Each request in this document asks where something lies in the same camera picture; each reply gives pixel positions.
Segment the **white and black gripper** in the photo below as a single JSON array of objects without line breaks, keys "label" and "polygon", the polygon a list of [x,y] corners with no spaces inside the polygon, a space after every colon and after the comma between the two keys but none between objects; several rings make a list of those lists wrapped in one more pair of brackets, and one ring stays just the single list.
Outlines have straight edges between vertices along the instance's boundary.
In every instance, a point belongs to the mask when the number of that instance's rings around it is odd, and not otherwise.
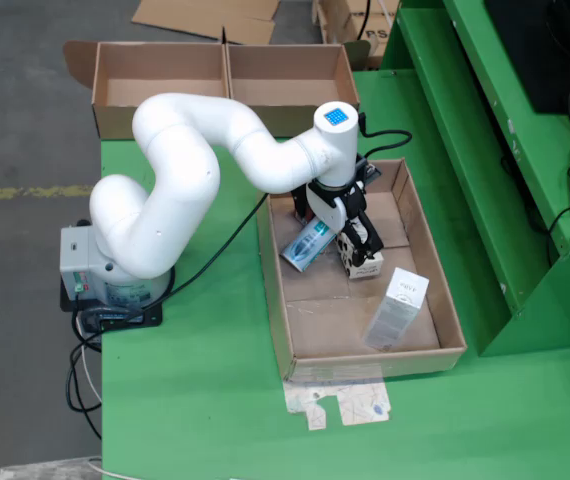
[{"label": "white and black gripper", "polygon": [[350,267],[360,267],[383,248],[383,242],[365,213],[364,183],[360,180],[339,189],[328,190],[314,180],[306,186],[306,197],[314,215],[332,232],[345,237]]}]

